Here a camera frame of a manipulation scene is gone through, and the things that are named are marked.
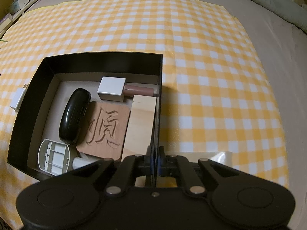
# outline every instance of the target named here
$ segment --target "silver screw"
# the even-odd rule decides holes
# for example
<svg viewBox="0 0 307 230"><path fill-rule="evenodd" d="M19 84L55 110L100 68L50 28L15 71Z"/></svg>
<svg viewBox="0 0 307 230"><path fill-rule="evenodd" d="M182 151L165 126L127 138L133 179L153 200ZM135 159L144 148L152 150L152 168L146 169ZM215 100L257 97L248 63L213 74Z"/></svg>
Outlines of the silver screw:
<svg viewBox="0 0 307 230"><path fill-rule="evenodd" d="M120 189L120 187L117 186L111 186L111 187L107 187L106 192L108 194L119 194L122 190Z"/></svg>
<svg viewBox="0 0 307 230"><path fill-rule="evenodd" d="M151 196L152 196L152 197L158 197L159 195L160 195L159 192L152 192L152 193L151 193Z"/></svg>
<svg viewBox="0 0 307 230"><path fill-rule="evenodd" d="M202 186L193 186L190 187L190 192L193 194L202 194L206 191L206 189Z"/></svg>

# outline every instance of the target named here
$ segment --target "pink cylinder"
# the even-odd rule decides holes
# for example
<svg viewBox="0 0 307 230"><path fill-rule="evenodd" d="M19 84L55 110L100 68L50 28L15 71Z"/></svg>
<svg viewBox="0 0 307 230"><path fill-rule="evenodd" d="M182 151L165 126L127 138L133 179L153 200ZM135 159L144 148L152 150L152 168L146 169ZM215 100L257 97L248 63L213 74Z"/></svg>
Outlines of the pink cylinder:
<svg viewBox="0 0 307 230"><path fill-rule="evenodd" d="M143 96L153 97L154 89L136 86L136 85L125 85L123 93L125 96L128 96L128 97L133 97L134 95L143 95Z"/></svg>

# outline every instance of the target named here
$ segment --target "bed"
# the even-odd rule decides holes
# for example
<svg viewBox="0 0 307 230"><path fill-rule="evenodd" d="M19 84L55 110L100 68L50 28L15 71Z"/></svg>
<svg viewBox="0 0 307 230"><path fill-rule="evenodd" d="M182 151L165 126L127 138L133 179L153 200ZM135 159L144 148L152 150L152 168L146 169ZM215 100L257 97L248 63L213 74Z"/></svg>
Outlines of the bed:
<svg viewBox="0 0 307 230"><path fill-rule="evenodd" d="M75 0L39 0L29 10ZM274 91L286 138L289 189L296 209L289 226L306 229L307 220L307 35L251 0L201 0L224 6L251 39Z"/></svg>

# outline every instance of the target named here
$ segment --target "white square box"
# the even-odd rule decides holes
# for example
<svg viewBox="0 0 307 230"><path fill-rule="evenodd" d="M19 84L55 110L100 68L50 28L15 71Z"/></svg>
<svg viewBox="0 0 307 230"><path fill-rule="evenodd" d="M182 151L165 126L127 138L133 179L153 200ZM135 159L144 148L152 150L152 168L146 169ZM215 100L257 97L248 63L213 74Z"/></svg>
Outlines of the white square box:
<svg viewBox="0 0 307 230"><path fill-rule="evenodd" d="M125 82L125 78L102 77L97 93L103 100L123 102Z"/></svg>

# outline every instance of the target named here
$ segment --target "yellow and white tablecloth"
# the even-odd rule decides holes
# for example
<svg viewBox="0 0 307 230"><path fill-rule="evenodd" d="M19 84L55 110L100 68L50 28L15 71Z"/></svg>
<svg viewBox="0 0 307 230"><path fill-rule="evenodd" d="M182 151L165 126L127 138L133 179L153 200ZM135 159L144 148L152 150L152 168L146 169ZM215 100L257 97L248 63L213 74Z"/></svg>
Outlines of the yellow and white tablecloth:
<svg viewBox="0 0 307 230"><path fill-rule="evenodd" d="M16 118L9 104L52 55L163 54L161 144L177 151L232 151L235 168L288 185L273 91L244 28L224 7L197 0L66 2L24 14L3 39L0 216L13 228L21 224L16 197L35 180L6 163Z"/></svg>

